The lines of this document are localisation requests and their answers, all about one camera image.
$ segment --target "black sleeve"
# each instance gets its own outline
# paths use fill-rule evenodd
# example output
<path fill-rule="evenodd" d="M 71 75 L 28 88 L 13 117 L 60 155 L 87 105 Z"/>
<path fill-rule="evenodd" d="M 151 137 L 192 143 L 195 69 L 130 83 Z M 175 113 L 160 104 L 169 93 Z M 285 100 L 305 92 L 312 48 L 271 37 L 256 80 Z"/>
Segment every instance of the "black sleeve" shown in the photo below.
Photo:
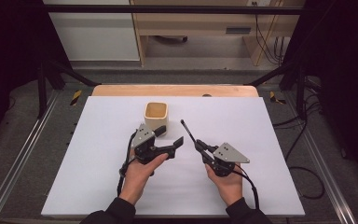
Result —
<path fill-rule="evenodd" d="M 241 198 L 226 209 L 232 224 L 272 224 L 272 222 L 258 209 L 251 209 Z"/>
<path fill-rule="evenodd" d="M 132 223 L 135 207 L 125 200 L 115 198 L 106 211 L 89 214 L 80 224 L 127 224 Z"/>

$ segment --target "black horizontal bar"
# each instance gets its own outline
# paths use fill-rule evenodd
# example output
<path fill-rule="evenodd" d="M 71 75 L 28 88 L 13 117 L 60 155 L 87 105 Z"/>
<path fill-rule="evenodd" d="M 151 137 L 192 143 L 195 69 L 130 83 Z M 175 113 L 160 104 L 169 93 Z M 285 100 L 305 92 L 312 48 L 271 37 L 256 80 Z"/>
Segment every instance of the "black horizontal bar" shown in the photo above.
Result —
<path fill-rule="evenodd" d="M 43 5 L 25 6 L 47 12 L 67 13 L 178 13 L 178 14 L 257 14 L 303 15 L 316 9 L 303 7 L 220 7 L 220 6 L 153 6 L 153 5 Z"/>

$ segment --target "beige cup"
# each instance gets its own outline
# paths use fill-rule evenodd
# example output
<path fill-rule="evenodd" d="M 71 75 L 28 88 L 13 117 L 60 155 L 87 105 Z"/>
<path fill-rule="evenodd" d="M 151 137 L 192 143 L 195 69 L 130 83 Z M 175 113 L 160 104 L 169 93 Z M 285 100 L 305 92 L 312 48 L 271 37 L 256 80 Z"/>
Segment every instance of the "beige cup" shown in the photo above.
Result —
<path fill-rule="evenodd" d="M 168 131 L 168 105 L 162 102 L 148 103 L 145 109 L 145 124 L 153 131 L 165 125 Z"/>

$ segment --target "white panel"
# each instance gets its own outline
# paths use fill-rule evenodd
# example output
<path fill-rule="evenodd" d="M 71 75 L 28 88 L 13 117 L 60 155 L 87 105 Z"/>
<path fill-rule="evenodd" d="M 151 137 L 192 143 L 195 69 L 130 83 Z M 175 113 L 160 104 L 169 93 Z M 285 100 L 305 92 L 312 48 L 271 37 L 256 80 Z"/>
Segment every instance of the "white panel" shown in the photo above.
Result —
<path fill-rule="evenodd" d="M 45 4 L 128 5 L 128 0 L 44 0 Z M 139 61 L 129 13 L 49 13 L 70 61 Z"/>
<path fill-rule="evenodd" d="M 240 97 L 90 97 L 42 211 L 44 216 L 83 217 L 105 210 L 116 196 L 118 169 L 131 134 L 144 121 L 148 102 L 169 105 L 167 134 L 156 146 L 184 144 L 149 178 L 138 216 L 226 216 L 226 205 L 208 179 L 184 119 L 194 137 L 220 146 L 230 143 L 250 159 L 242 167 L 257 187 L 260 209 L 267 215 L 302 216 L 304 210 L 287 169 L 262 98 Z M 251 186 L 243 181 L 251 207 Z"/>

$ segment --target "white table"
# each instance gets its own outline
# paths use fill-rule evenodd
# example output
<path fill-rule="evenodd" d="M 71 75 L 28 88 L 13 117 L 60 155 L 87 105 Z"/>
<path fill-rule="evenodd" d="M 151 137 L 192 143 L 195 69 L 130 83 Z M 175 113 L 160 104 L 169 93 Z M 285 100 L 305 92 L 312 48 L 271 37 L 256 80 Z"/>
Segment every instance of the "white table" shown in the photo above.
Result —
<path fill-rule="evenodd" d="M 131 134 L 144 121 L 148 102 L 169 105 L 168 133 L 157 146 L 184 144 L 176 158 L 165 161 L 149 178 L 136 204 L 137 217 L 225 217 L 226 205 L 206 175 L 184 119 L 195 138 L 209 145 L 228 142 L 250 159 L 243 164 L 258 190 L 260 209 L 272 216 L 303 216 L 292 177 L 259 97 L 91 96 L 77 124 L 42 211 L 49 217 L 85 217 L 105 210 L 117 196 L 118 169 Z M 246 202 L 255 207 L 249 183 Z"/>

